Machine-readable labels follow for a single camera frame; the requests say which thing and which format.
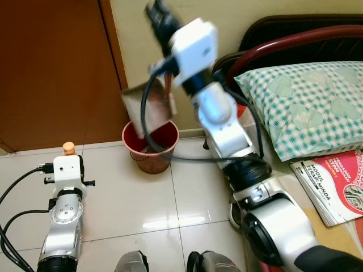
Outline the orange broom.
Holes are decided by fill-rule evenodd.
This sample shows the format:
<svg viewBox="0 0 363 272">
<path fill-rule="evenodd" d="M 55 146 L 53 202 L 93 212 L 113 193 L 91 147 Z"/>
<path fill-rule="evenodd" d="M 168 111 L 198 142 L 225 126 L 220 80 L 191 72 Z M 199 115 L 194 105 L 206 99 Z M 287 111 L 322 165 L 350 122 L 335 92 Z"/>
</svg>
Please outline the orange broom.
<svg viewBox="0 0 363 272">
<path fill-rule="evenodd" d="M 77 155 L 75 143 L 73 142 L 65 142 L 62 145 L 63 155 Z"/>
</svg>

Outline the red plastic bin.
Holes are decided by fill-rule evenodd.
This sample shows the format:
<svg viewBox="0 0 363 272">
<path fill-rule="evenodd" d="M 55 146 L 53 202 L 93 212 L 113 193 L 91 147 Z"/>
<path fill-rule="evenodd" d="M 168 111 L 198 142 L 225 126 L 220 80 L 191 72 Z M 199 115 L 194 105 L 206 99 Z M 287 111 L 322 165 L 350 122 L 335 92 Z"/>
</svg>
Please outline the red plastic bin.
<svg viewBox="0 0 363 272">
<path fill-rule="evenodd" d="M 179 142 L 179 130 L 174 122 L 169 121 L 159 129 L 150 132 L 152 140 L 163 150 L 164 155 L 173 155 L 174 148 Z M 132 122 L 128 122 L 122 132 L 122 141 L 129 155 L 138 168 L 148 174 L 163 173 L 169 166 L 170 160 L 153 152 L 147 142 L 139 138 Z"/>
</svg>

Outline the brown cardboard piece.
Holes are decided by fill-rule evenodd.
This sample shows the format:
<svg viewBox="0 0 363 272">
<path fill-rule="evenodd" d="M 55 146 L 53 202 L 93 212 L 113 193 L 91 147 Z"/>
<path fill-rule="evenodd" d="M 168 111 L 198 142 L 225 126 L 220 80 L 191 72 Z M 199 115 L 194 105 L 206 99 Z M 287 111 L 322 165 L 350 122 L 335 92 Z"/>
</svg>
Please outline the brown cardboard piece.
<svg viewBox="0 0 363 272">
<path fill-rule="evenodd" d="M 176 114 L 172 83 L 173 78 L 168 74 L 158 76 L 153 82 L 145 109 L 145 120 L 149 133 L 165 125 Z M 129 113 L 130 121 L 134 126 L 138 138 L 143 138 L 141 108 L 142 93 L 145 90 L 145 86 L 146 84 L 143 83 L 134 88 L 124 89 L 121 92 L 122 101 L 124 102 L 125 109 Z"/>
</svg>

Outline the pink and white book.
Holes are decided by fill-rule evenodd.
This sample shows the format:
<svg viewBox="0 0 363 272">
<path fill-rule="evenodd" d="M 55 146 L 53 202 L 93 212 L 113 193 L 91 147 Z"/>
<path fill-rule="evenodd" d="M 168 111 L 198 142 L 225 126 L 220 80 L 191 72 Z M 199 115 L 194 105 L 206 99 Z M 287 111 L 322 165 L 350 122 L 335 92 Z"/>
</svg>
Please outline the pink and white book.
<svg viewBox="0 0 363 272">
<path fill-rule="evenodd" d="M 360 151 L 290 164 L 327 227 L 363 216 L 363 158 Z"/>
</svg>

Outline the brown wooden door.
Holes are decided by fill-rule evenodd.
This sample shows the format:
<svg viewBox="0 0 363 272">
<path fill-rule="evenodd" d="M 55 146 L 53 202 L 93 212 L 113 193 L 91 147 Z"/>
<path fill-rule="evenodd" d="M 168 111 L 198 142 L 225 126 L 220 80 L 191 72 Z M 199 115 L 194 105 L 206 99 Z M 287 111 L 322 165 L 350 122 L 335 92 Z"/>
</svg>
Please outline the brown wooden door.
<svg viewBox="0 0 363 272">
<path fill-rule="evenodd" d="M 117 86 L 99 0 L 0 0 L 0 142 L 84 143 L 99 91 Z"/>
</svg>

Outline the patterned orange bed sheet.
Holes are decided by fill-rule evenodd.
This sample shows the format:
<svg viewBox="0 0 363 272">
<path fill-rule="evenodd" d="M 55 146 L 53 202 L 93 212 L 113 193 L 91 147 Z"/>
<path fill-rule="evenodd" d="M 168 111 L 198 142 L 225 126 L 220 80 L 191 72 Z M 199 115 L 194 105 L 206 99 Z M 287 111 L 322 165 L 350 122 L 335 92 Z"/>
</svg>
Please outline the patterned orange bed sheet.
<svg viewBox="0 0 363 272">
<path fill-rule="evenodd" d="M 278 179 L 284 189 L 302 207 L 303 212 L 306 213 L 311 221 L 314 233 L 320 244 L 332 249 L 348 252 L 355 257 L 362 257 L 360 238 L 358 238 L 358 233 L 356 232 L 356 221 L 330 227 L 325 226 L 289 163 L 280 161 L 269 140 L 263 140 L 263 146 L 265 152 L 264 160 L 272 165 L 273 176 Z"/>
</svg>

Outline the dark wooden bed headboard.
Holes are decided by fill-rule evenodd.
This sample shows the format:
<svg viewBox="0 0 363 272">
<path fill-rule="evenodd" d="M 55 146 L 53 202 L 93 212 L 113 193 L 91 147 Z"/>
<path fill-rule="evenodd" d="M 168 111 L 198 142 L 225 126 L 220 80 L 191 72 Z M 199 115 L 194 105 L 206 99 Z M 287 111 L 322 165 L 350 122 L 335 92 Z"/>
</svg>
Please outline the dark wooden bed headboard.
<svg viewBox="0 0 363 272">
<path fill-rule="evenodd" d="M 254 22 L 237 52 L 213 65 L 213 79 L 237 94 L 234 77 L 281 65 L 363 60 L 363 15 L 275 15 Z"/>
</svg>

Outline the green checked pillow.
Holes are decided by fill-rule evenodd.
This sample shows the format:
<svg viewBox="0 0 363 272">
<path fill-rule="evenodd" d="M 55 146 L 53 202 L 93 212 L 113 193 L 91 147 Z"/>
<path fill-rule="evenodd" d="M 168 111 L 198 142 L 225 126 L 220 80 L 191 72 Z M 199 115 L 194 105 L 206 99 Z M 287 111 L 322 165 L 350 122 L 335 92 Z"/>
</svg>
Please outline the green checked pillow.
<svg viewBox="0 0 363 272">
<path fill-rule="evenodd" d="M 283 162 L 363 147 L 363 62 L 263 67 L 234 81 Z"/>
</svg>

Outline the grey right robot leg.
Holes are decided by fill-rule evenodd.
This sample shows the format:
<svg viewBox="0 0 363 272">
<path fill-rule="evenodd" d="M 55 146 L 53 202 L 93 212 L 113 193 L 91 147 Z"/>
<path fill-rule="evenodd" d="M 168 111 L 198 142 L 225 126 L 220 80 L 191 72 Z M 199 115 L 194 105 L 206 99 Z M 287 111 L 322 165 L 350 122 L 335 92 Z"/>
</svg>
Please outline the grey right robot leg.
<svg viewBox="0 0 363 272">
<path fill-rule="evenodd" d="M 223 254 L 207 250 L 191 252 L 185 272 L 241 272 L 241 269 Z"/>
</svg>

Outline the brown wooden door frame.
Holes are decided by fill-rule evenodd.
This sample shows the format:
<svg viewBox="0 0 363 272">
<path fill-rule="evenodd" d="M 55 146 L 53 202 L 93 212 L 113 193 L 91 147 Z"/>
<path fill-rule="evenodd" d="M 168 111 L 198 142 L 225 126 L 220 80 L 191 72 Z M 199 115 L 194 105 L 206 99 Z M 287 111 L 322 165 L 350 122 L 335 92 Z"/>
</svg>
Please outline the brown wooden door frame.
<svg viewBox="0 0 363 272">
<path fill-rule="evenodd" d="M 120 91 L 129 87 L 127 75 L 125 74 L 124 60 L 120 49 L 119 37 L 117 36 L 116 21 L 112 13 L 111 0 L 96 0 L 101 11 L 104 29 L 107 35 L 107 44 L 111 48 L 111 56 L 117 75 Z"/>
</svg>

